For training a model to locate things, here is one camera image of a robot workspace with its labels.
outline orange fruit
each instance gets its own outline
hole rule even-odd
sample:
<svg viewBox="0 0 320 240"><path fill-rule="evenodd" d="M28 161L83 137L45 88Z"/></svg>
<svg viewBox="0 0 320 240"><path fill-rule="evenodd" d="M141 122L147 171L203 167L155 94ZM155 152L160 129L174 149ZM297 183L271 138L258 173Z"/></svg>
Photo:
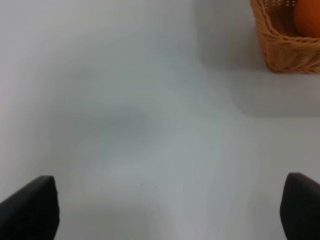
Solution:
<svg viewBox="0 0 320 240"><path fill-rule="evenodd" d="M294 24L302 36L320 38L320 0L298 0Z"/></svg>

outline basket rim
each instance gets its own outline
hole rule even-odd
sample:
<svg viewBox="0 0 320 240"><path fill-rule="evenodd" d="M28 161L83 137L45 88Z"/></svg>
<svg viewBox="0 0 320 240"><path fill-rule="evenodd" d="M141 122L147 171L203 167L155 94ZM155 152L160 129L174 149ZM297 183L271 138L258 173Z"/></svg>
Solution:
<svg viewBox="0 0 320 240"><path fill-rule="evenodd" d="M263 0L250 0L250 5L254 12L257 27L269 42L276 45L285 45L287 47L303 48L303 49L320 49L320 38L304 37L304 36L286 36L277 31L272 23L270 16L267 14Z"/></svg>

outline woven basket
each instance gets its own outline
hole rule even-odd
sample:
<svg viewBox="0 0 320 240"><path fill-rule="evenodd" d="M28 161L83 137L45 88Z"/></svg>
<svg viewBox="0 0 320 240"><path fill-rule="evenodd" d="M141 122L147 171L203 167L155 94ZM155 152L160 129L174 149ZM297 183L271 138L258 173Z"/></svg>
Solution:
<svg viewBox="0 0 320 240"><path fill-rule="evenodd" d="M264 61L274 73L320 73L320 38L298 34L296 2L250 0Z"/></svg>

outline white surface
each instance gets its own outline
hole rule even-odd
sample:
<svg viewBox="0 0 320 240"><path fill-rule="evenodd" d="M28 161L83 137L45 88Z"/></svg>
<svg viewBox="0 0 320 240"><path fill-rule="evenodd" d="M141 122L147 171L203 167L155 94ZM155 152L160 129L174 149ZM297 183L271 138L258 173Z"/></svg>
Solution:
<svg viewBox="0 0 320 240"><path fill-rule="evenodd" d="M0 197L56 177L57 240L284 240L320 181L320 79L263 64L248 0L0 1Z"/></svg>

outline wicker basket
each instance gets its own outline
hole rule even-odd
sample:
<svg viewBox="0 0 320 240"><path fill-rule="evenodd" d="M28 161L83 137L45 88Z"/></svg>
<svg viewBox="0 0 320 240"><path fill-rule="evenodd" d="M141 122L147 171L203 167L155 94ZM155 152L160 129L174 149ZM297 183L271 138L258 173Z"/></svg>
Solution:
<svg viewBox="0 0 320 240"><path fill-rule="evenodd" d="M274 73L320 73L320 38L298 34L296 2L250 0L265 63Z"/></svg>

